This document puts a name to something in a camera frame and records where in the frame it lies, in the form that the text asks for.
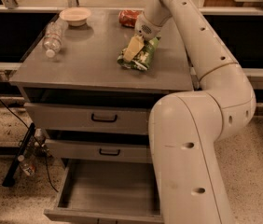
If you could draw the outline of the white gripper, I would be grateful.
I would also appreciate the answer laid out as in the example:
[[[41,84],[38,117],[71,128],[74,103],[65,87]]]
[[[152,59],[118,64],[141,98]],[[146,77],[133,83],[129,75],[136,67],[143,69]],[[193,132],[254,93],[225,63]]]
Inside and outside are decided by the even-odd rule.
[[[123,54],[123,60],[130,62],[144,47],[144,40],[149,41],[156,37],[160,32],[161,28],[151,23],[144,13],[141,13],[137,17],[135,23],[135,35],[131,38],[131,41]]]

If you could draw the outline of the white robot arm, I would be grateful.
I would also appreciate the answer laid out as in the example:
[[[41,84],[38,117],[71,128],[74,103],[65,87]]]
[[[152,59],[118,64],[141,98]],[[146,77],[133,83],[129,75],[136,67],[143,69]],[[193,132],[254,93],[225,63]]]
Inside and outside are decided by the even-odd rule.
[[[193,0],[150,0],[124,60],[135,57],[168,19],[176,24],[200,88],[167,95],[150,112],[160,212],[164,224],[235,224],[214,143],[247,125],[255,113],[255,93]]]

